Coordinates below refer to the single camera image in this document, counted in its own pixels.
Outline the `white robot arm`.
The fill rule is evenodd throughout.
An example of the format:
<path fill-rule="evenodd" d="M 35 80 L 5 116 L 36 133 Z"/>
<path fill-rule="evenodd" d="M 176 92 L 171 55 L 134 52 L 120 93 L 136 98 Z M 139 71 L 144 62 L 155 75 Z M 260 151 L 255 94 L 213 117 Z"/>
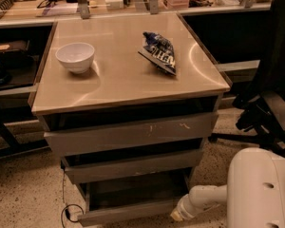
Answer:
<path fill-rule="evenodd" d="M 227 228 L 285 228 L 285 158 L 246 148 L 233 157 L 227 183 L 196 185 L 183 196 L 171 217 L 177 221 L 225 203 Z"/>

